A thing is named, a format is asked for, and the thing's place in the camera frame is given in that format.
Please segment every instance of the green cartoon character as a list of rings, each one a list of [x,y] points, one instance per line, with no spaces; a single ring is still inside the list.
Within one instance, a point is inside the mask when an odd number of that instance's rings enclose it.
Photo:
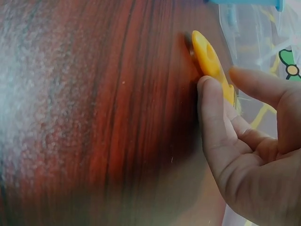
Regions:
[[[295,64],[291,50],[283,49],[279,52],[281,62],[286,66],[287,80],[301,81],[300,70]]]

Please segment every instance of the skin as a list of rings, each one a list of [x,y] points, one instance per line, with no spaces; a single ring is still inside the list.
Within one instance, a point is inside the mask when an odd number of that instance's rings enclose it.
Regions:
[[[251,128],[215,79],[198,82],[203,151],[226,203],[260,226],[301,225],[301,83],[232,68],[233,83],[277,110],[278,138]]]

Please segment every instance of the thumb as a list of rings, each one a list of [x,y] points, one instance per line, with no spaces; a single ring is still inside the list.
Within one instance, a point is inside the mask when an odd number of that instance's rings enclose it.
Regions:
[[[229,73],[231,80],[241,91],[275,109],[281,97],[295,86],[289,81],[260,71],[233,67]]]

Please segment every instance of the finger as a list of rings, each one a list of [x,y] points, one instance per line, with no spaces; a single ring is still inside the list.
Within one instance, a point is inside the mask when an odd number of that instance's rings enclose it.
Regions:
[[[224,122],[223,94],[220,83],[215,79],[207,79],[203,84],[201,114],[203,151],[214,178],[240,153],[233,150],[227,136]]]
[[[223,93],[220,83],[209,78],[203,83],[201,114],[203,137],[207,149],[221,145],[227,140],[223,116]]]
[[[251,125],[238,115],[229,102],[226,101],[224,107],[238,139],[243,142],[235,143],[235,147],[239,152],[245,154],[257,151],[264,160],[274,160],[276,157],[275,152],[270,150],[272,150],[272,147],[275,147],[276,140],[265,133],[252,129]]]
[[[202,129],[202,112],[201,112],[201,105],[202,105],[202,92],[203,92],[203,85],[204,85],[204,82],[207,80],[207,79],[210,79],[211,77],[210,76],[203,76],[201,77],[199,80],[198,80],[198,85],[197,85],[197,88],[198,88],[198,122],[200,124],[200,127]]]
[[[292,84],[280,78],[260,71],[231,68],[230,77],[233,83],[247,95],[263,101],[275,109],[285,92]]]

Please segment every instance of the yellow plastic tool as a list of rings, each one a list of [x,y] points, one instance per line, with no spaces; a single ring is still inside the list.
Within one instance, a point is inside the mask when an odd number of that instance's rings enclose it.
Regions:
[[[193,31],[192,45],[194,54],[204,75],[209,75],[221,83],[224,98],[235,107],[236,95],[234,87],[228,84],[220,60],[211,44],[200,32]]]

